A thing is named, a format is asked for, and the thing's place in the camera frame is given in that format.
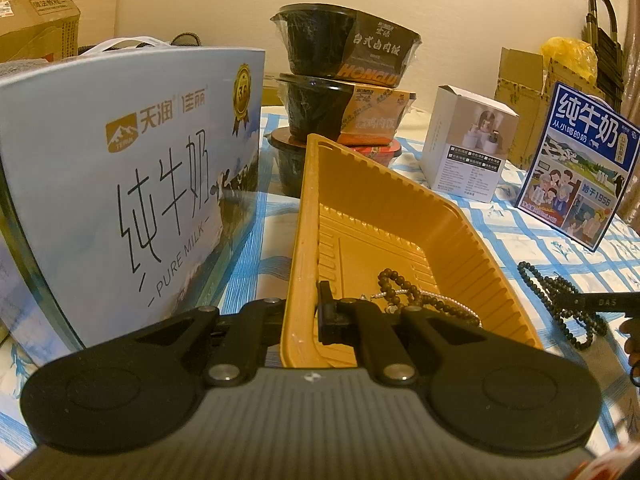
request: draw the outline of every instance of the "curtain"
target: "curtain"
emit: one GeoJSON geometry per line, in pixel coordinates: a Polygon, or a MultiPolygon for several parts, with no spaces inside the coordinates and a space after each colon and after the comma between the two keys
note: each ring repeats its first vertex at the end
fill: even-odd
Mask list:
{"type": "MultiPolygon", "coordinates": [[[[629,0],[623,51],[626,65],[623,72],[625,92],[622,97],[622,115],[633,124],[640,124],[640,0],[629,0]]],[[[629,178],[618,215],[640,234],[640,164],[636,164],[629,178]]]]}

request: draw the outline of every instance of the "terun logo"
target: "terun logo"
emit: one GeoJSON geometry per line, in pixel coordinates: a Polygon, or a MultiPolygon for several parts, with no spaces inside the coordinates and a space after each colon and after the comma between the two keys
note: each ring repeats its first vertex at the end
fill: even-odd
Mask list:
{"type": "Polygon", "coordinates": [[[138,138],[138,116],[129,114],[106,125],[107,147],[110,153],[121,152],[138,138]]]}

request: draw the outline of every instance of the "yellow plastic tray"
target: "yellow plastic tray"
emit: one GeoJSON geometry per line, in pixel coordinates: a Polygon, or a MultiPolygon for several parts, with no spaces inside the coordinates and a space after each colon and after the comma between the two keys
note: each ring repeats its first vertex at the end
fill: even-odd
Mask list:
{"type": "MultiPolygon", "coordinates": [[[[456,205],[325,137],[309,135],[280,355],[287,367],[351,367],[318,342],[316,283],[334,298],[378,293],[390,267],[473,309],[486,330],[542,348],[500,267],[456,205]]],[[[375,300],[380,309],[384,300],[375,300]]]]}

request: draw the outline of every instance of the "white product box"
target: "white product box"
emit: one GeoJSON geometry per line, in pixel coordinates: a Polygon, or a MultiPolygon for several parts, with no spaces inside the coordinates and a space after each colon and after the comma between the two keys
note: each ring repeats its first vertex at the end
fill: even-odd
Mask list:
{"type": "Polygon", "coordinates": [[[517,125],[498,101],[439,87],[420,159],[431,189],[490,202],[517,125]]]}
{"type": "Polygon", "coordinates": [[[263,68],[160,46],[0,80],[0,319],[37,364],[216,301],[255,218],[263,68]]]}

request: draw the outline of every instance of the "gold medal emblem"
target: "gold medal emblem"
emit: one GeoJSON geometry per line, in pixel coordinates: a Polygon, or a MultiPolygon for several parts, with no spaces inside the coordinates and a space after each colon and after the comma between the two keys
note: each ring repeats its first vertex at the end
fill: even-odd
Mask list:
{"type": "Polygon", "coordinates": [[[236,75],[236,82],[234,83],[234,113],[236,114],[236,121],[234,123],[233,134],[238,136],[238,128],[240,127],[240,121],[246,124],[249,122],[249,98],[251,97],[251,73],[249,72],[249,65],[242,64],[238,69],[236,75]]]}

